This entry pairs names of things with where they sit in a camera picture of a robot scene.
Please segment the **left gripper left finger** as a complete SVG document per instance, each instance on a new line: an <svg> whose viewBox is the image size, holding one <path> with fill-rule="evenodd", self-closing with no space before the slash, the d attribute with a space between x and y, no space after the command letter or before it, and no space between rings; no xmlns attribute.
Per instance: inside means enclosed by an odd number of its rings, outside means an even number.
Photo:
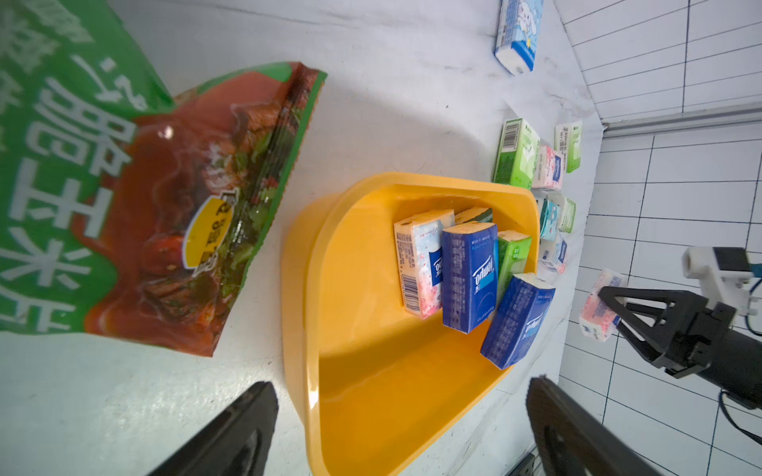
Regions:
<svg viewBox="0 0 762 476"><path fill-rule="evenodd" d="M278 412L273 384L257 382L152 473L262 475Z"/></svg>

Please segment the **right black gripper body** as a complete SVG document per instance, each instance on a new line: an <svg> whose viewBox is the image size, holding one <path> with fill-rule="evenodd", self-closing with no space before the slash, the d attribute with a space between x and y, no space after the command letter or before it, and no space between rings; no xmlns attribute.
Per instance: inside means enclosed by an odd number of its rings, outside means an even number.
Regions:
<svg viewBox="0 0 762 476"><path fill-rule="evenodd" d="M761 342L729 328L732 308L702 301L667 309L666 325L676 327L666 352L665 372L682 379L691 375L728 392L749 410L761 407Z"/></svg>

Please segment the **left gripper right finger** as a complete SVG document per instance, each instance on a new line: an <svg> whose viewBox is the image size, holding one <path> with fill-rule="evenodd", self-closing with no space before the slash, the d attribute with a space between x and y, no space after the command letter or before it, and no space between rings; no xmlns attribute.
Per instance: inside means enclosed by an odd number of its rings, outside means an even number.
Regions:
<svg viewBox="0 0 762 476"><path fill-rule="evenodd" d="M526 407L547 475L659 475L552 380L530 380Z"/></svg>

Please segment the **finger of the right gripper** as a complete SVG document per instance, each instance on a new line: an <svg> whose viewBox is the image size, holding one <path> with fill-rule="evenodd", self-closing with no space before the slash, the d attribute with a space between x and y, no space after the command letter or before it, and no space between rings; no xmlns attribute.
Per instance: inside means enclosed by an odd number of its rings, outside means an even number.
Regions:
<svg viewBox="0 0 762 476"><path fill-rule="evenodd" d="M619 318L618 332L658 369L708 368L708 337L700 329L708 299L679 290L607 286L598 297Z"/></svg>

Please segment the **dark blue tissue pack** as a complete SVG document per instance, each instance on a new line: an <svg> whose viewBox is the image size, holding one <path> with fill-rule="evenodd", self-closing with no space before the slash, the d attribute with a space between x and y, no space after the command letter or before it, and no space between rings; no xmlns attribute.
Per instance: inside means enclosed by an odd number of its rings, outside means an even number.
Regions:
<svg viewBox="0 0 762 476"><path fill-rule="evenodd" d="M443 231L443 325L468 334L496 310L497 225L468 222Z"/></svg>
<svg viewBox="0 0 762 476"><path fill-rule="evenodd" d="M514 275L490 323L480 354L500 370L529 352L556 289L534 273Z"/></svg>

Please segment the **yellow plastic storage box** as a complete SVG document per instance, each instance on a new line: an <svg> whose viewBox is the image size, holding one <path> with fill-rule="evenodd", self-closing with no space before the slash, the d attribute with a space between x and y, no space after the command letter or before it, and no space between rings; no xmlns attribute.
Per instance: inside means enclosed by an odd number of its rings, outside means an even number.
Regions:
<svg viewBox="0 0 762 476"><path fill-rule="evenodd" d="M282 249L286 386L316 475L395 475L504 379L439 315L404 309L393 225L436 208L489 206L502 228L537 236L528 190L405 173L314 200Z"/></svg>

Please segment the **green tissue pack front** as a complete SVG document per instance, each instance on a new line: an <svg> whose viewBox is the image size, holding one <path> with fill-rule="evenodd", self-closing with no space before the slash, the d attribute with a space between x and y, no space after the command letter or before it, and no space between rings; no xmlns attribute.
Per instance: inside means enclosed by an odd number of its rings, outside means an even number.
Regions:
<svg viewBox="0 0 762 476"><path fill-rule="evenodd" d="M515 230L499 231L497 304L500 305L514 274L525 272L532 237Z"/></svg>

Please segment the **green tissue pack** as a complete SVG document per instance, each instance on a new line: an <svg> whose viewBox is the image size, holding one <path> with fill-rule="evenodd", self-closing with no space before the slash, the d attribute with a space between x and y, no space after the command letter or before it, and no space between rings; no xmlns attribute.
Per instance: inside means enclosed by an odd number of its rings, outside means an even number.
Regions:
<svg viewBox="0 0 762 476"><path fill-rule="evenodd" d="M555 127L555 150L562 158L568 174L575 172L581 166L581 139L583 139L583 122L559 124Z"/></svg>
<svg viewBox="0 0 762 476"><path fill-rule="evenodd" d="M560 196L558 202L560 207L559 230L571 234L575 229L577 204L566 196Z"/></svg>
<svg viewBox="0 0 762 476"><path fill-rule="evenodd" d="M502 128L492 182L531 190L541 145L526 119L507 120Z"/></svg>
<svg viewBox="0 0 762 476"><path fill-rule="evenodd" d="M525 272L532 237L515 230L499 231L497 304L500 305L514 274Z"/></svg>

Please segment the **dark blue tissue pack front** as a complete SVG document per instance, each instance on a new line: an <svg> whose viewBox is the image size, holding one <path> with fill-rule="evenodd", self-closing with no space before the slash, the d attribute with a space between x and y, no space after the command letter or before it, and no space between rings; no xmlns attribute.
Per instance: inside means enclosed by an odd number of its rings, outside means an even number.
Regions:
<svg viewBox="0 0 762 476"><path fill-rule="evenodd" d="M468 222L443 231L443 325L468 334L496 310L497 225Z"/></svg>

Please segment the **teal tissue pack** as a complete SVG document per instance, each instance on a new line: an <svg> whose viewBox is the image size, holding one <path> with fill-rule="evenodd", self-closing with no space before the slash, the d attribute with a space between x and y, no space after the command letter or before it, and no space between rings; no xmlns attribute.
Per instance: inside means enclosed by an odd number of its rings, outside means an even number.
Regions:
<svg viewBox="0 0 762 476"><path fill-rule="evenodd" d="M457 213L454 216L456 225L465 223L491 223L493 221L493 210L490 207L474 206Z"/></svg>
<svg viewBox="0 0 762 476"><path fill-rule="evenodd" d="M538 209L540 212L540 239L555 241L559 231L561 208L549 198L540 198Z"/></svg>

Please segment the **pink white tissue pack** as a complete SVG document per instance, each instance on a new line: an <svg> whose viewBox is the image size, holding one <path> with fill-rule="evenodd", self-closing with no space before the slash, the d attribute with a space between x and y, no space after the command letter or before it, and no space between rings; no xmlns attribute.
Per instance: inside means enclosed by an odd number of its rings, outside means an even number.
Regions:
<svg viewBox="0 0 762 476"><path fill-rule="evenodd" d="M434 209L394 224L404 308L427 319L442 308L445 228L454 226L452 209Z"/></svg>

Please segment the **green tissue pack right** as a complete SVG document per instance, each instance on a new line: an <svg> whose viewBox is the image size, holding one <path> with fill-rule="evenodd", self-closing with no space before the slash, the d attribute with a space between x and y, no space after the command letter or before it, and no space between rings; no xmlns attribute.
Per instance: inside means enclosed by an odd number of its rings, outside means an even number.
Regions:
<svg viewBox="0 0 762 476"><path fill-rule="evenodd" d="M559 230L571 234L575 229L577 204L566 196L560 196L558 202L560 207Z"/></svg>

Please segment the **green tissue pack far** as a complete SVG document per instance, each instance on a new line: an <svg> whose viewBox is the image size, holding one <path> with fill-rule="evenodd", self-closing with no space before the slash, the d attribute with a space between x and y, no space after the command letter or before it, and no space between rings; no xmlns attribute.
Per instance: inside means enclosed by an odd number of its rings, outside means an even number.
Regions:
<svg viewBox="0 0 762 476"><path fill-rule="evenodd" d="M581 139L583 139L583 122L559 124L555 127L555 150L562 158L568 174L575 172L581 166Z"/></svg>

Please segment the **green red chips bag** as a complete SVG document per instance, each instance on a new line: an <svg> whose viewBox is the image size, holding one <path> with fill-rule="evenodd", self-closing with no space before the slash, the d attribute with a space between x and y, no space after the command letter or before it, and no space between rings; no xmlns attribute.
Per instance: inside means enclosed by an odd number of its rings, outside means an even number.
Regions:
<svg viewBox="0 0 762 476"><path fill-rule="evenodd" d="M2 330L212 356L326 78L270 63L175 96L105 2L3 2Z"/></svg>

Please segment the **light blue tissue pack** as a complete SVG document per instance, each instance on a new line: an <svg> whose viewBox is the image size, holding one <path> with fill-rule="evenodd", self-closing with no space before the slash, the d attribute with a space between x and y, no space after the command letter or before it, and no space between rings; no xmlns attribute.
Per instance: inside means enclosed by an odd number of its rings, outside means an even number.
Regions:
<svg viewBox="0 0 762 476"><path fill-rule="evenodd" d="M502 0L494 55L510 75L533 71L543 0Z"/></svg>

